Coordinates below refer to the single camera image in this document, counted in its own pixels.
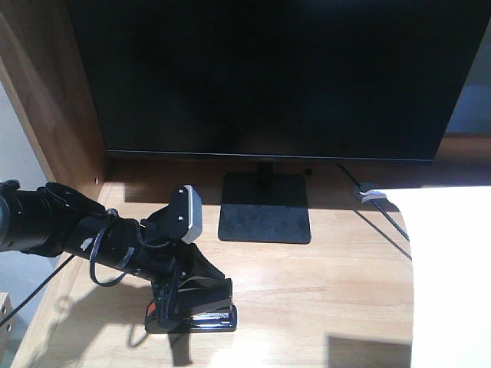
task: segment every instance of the monitor base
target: monitor base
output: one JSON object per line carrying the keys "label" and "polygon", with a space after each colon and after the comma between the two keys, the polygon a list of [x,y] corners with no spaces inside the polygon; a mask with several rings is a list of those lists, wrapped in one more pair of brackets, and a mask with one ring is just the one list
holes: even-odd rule
{"label": "monitor base", "polygon": [[273,174],[272,163],[260,163],[257,174],[226,174],[218,236],[231,242],[308,244],[305,178]]}

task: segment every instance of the robotic arm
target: robotic arm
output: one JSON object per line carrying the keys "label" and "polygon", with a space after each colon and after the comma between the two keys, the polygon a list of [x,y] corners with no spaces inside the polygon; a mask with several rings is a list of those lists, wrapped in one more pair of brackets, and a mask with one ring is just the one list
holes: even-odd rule
{"label": "robotic arm", "polygon": [[[72,253],[89,260],[91,278],[100,286],[113,286],[125,274],[150,281],[153,300],[145,316],[150,334],[236,329],[232,280],[193,243],[202,215],[192,186],[178,188],[168,206],[140,222],[55,182],[36,191],[19,189],[17,180],[0,182],[0,251]],[[96,263],[123,273],[101,282]]]}

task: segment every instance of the desk surface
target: desk surface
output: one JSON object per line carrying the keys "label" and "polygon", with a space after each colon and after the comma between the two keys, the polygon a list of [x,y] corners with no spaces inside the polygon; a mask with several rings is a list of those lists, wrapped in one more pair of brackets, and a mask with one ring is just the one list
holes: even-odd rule
{"label": "desk surface", "polygon": [[[393,186],[394,177],[399,186],[401,180],[406,186],[415,183],[404,167],[351,168],[361,181],[371,173],[383,186]],[[216,235],[220,173],[230,169],[220,163],[206,168],[117,163],[100,201],[123,217],[141,219],[160,208],[179,184],[194,184],[205,203],[204,231],[196,243],[233,279],[236,332],[146,336],[150,285],[128,276],[113,288],[98,287],[88,276],[87,262],[76,260],[51,282],[13,366],[340,366],[355,356],[364,359],[368,350],[389,351],[400,363],[390,366],[407,366],[412,266],[360,214],[409,251],[397,231],[370,206],[358,206],[351,182],[338,168],[319,166],[307,178],[309,245],[222,242]],[[417,170],[417,185],[452,182],[457,175],[444,168]],[[467,178],[476,180],[472,174]],[[364,210],[356,213],[358,207]],[[398,212],[393,215],[403,223]],[[104,280],[117,272],[100,266],[97,274]]]}

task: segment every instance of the black monitor screen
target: black monitor screen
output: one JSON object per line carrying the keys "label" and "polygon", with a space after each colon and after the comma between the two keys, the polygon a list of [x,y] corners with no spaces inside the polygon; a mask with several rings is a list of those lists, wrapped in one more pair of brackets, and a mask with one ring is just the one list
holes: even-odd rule
{"label": "black monitor screen", "polygon": [[431,160],[489,0],[69,0],[107,149]]}

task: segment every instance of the red marking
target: red marking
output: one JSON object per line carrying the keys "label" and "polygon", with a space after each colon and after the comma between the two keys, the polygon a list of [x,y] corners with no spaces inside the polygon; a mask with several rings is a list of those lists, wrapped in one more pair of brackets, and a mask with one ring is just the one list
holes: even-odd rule
{"label": "red marking", "polygon": [[147,308],[147,317],[150,316],[156,310],[156,308],[157,306],[155,305],[154,301],[150,303],[150,305]]}

